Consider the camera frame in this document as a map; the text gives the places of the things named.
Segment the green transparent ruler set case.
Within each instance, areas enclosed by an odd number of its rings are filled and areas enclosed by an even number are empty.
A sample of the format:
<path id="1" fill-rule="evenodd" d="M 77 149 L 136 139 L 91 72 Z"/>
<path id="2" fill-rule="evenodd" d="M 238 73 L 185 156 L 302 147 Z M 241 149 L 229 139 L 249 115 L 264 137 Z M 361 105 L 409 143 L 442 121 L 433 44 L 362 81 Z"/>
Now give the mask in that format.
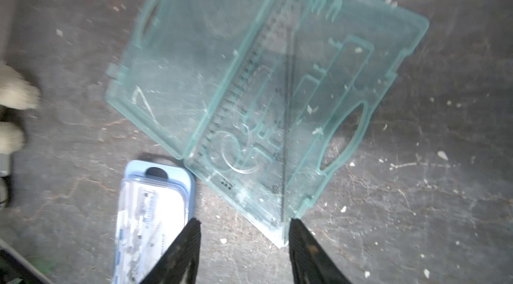
<path id="1" fill-rule="evenodd" d="M 284 247 L 428 27 L 384 0 L 146 0 L 106 101 Z"/>

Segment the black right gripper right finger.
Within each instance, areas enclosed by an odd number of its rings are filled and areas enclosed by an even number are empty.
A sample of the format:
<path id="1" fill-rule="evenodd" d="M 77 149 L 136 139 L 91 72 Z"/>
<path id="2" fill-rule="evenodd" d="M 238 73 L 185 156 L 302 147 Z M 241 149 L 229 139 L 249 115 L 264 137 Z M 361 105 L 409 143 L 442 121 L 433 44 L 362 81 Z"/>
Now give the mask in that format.
<path id="1" fill-rule="evenodd" d="M 295 284 L 351 284 L 300 219 L 291 219 L 289 257 Z"/>

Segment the clear plastic triangle ruler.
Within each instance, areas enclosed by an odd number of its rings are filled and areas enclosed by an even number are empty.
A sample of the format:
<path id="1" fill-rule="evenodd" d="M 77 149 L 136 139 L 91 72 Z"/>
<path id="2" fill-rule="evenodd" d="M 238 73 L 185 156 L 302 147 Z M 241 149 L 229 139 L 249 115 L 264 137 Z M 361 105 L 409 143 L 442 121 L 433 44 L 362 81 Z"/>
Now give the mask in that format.
<path id="1" fill-rule="evenodd" d="M 185 165 L 272 244 L 287 245 L 287 59 L 301 0 L 276 0 Z"/>

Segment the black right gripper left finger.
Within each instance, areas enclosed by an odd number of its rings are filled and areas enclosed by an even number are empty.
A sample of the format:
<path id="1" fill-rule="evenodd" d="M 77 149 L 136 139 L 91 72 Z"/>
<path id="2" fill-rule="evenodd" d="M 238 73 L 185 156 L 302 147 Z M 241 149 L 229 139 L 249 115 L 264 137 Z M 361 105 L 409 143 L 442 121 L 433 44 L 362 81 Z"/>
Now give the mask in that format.
<path id="1" fill-rule="evenodd" d="M 195 284 L 199 270 L 201 223 L 191 218 L 141 284 Z"/>

